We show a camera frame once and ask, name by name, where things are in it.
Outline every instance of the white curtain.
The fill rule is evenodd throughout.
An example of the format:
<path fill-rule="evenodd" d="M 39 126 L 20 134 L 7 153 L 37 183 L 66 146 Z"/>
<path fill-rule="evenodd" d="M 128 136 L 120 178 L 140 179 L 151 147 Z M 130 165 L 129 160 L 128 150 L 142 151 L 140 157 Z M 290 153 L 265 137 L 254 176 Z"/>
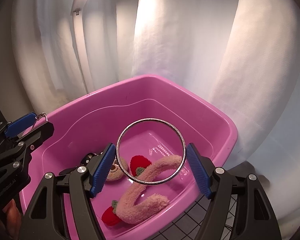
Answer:
<path fill-rule="evenodd" d="M 14 0 L 13 46 L 37 112 L 87 93 L 73 0 Z M 244 160 L 264 185 L 282 236 L 300 224 L 300 10 L 293 0 L 88 0 L 83 30 L 97 90 L 144 73 L 210 101 L 236 124 L 225 164 Z"/>

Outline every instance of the beige plush toy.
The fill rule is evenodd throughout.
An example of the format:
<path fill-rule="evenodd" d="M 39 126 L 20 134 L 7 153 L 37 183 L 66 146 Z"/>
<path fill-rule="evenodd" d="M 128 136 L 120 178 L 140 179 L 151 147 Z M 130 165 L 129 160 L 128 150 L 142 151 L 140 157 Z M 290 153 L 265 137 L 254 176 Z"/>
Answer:
<path fill-rule="evenodd" d="M 128 163 L 126 162 L 125 159 L 123 159 L 123 158 L 120 158 L 120 159 L 121 159 L 122 165 L 128 171 L 128 168 L 129 168 Z M 106 181 L 115 181 L 115 180 L 121 179 L 123 177 L 123 175 L 124 175 L 124 173 L 120 169 L 117 160 L 114 159 L 114 162 L 110 168 L 110 171 L 109 171 Z"/>

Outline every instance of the blue gripper pad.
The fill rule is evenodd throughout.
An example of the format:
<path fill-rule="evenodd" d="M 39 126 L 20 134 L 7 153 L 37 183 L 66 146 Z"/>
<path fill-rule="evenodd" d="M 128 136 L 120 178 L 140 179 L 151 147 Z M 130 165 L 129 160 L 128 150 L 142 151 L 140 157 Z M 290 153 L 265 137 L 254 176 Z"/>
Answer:
<path fill-rule="evenodd" d="M 111 144 L 108 150 L 102 153 L 103 158 L 92 176 L 92 187 L 90 189 L 90 193 L 93 197 L 95 197 L 97 193 L 101 192 L 103 185 L 105 184 L 115 158 L 115 151 L 116 149 L 114 144 Z"/>
<path fill-rule="evenodd" d="M 204 194 L 207 199 L 211 199 L 212 191 L 210 189 L 210 177 L 200 160 L 200 158 L 203 157 L 192 147 L 191 144 L 189 144 L 186 148 L 186 156 L 200 192 Z"/>
<path fill-rule="evenodd" d="M 33 126 L 36 116 L 37 115 L 32 112 L 9 124 L 7 130 L 4 132 L 5 136 L 13 138 L 19 133 L 22 133 L 25 129 Z"/>

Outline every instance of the gray floor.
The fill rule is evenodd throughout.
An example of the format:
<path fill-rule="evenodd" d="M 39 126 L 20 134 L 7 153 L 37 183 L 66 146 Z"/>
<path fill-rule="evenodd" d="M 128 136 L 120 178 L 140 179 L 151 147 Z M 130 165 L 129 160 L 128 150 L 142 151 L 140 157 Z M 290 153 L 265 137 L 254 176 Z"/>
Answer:
<path fill-rule="evenodd" d="M 180 216 L 147 240 L 194 240 L 209 206 L 209 200 L 200 195 Z M 222 240 L 230 238 L 236 208 L 236 196 L 232 196 Z"/>

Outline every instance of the pink plastic bin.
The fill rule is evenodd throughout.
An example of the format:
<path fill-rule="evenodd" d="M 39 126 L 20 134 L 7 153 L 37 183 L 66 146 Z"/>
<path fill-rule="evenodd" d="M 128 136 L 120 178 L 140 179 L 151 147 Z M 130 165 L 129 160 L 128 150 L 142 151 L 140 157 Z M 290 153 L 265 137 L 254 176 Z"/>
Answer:
<path fill-rule="evenodd" d="M 193 142 L 203 156 L 215 166 L 222 166 L 236 140 L 234 123 L 220 110 L 178 86 L 156 75 L 143 75 L 125 80 L 83 96 L 48 115 L 55 127 L 51 138 L 32 153 L 29 165 L 30 184 L 20 193 L 23 212 L 41 181 L 49 171 L 80 164 L 89 152 L 100 152 L 107 143 L 116 143 L 122 130 L 142 118 L 159 118 L 173 124 L 186 144 Z M 162 156 L 182 155 L 180 140 L 169 127 L 145 122 L 132 128 L 120 146 L 120 156 L 130 163 L 134 155 L 144 155 L 155 161 Z M 162 179 L 170 173 L 161 174 Z M 198 187 L 186 162 L 171 181 L 147 187 L 138 202 L 158 193 L 166 195 L 170 204 L 158 214 L 138 225 L 124 222 L 108 227 L 101 221 L 112 200 L 119 200 L 131 181 L 105 183 L 92 205 L 103 233 L 108 240 L 143 240 L 174 220 L 199 195 Z M 65 196 L 66 218 L 72 240 L 78 239 L 72 217 L 70 197 Z"/>

